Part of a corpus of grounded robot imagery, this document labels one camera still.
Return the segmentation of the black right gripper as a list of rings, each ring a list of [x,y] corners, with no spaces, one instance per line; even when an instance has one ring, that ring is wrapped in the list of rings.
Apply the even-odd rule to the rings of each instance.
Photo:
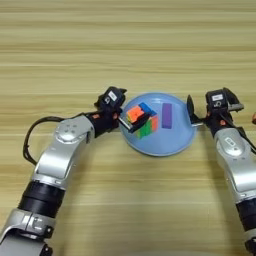
[[[211,108],[210,105],[207,105],[206,116],[203,118],[199,118],[194,113],[192,97],[187,97],[186,105],[191,124],[193,126],[206,125],[211,131],[212,136],[215,136],[219,130],[235,128],[231,112],[239,112],[244,108],[242,104],[239,104],[239,99],[230,89],[224,87],[223,90],[230,105],[222,108]]]

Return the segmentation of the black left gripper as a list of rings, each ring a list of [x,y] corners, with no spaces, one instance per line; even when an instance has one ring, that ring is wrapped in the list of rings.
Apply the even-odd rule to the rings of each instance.
[[[109,96],[98,97],[98,100],[94,103],[96,111],[85,114],[94,127],[95,137],[99,137],[119,127],[118,118],[122,113],[124,101],[124,96],[118,97],[116,101],[113,101]],[[150,114],[144,113],[131,124],[129,132],[134,133],[139,130],[149,118]]]

